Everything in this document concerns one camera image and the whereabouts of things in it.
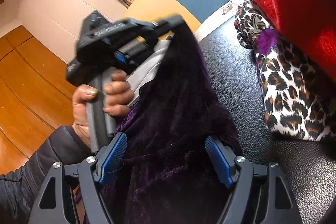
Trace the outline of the person's left hand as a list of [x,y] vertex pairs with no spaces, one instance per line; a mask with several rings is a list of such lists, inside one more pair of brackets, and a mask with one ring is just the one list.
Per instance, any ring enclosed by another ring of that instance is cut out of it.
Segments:
[[[124,117],[130,109],[127,104],[134,98],[134,92],[130,89],[127,82],[127,74],[122,70],[115,70],[112,75],[112,81],[105,84],[103,112],[111,117]],[[86,114],[85,104],[96,98],[98,91],[88,85],[79,86],[72,98],[74,123],[72,125],[76,135],[91,147],[91,138],[89,132],[89,122]]]

